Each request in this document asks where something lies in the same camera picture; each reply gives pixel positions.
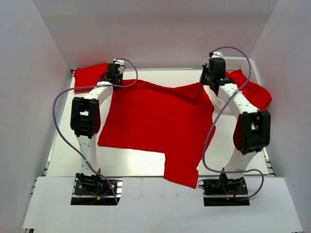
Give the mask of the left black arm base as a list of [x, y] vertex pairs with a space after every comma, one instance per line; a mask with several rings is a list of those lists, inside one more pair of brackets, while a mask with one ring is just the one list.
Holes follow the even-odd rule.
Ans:
[[71, 205], [116, 206], [121, 198], [122, 179], [106, 181], [99, 175], [76, 173]]

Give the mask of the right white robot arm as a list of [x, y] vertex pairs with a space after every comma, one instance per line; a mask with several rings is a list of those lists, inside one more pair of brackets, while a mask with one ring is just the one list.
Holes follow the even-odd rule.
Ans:
[[271, 115], [251, 104], [234, 80], [225, 76], [225, 68], [225, 59], [213, 55], [203, 65], [200, 83], [209, 86], [225, 103], [215, 119], [229, 108], [237, 120], [233, 134], [235, 149], [228, 164], [220, 171], [226, 177], [219, 181], [219, 187], [229, 194], [237, 188], [235, 179], [243, 177], [251, 160], [269, 145]]

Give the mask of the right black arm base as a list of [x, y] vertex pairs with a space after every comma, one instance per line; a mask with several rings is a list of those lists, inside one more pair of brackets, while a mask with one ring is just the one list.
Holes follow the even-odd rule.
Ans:
[[198, 186], [202, 188], [205, 207], [250, 205], [244, 178], [228, 180], [221, 174], [217, 179], [199, 180]]

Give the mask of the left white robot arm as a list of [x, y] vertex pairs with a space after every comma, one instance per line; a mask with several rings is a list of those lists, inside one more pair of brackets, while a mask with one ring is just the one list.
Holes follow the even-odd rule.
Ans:
[[96, 135], [101, 126], [100, 105], [113, 94], [114, 84], [122, 84], [124, 70], [124, 60], [114, 59], [89, 93], [72, 100], [70, 127], [79, 143], [79, 152], [83, 155], [83, 174], [92, 175], [100, 171], [96, 155]]

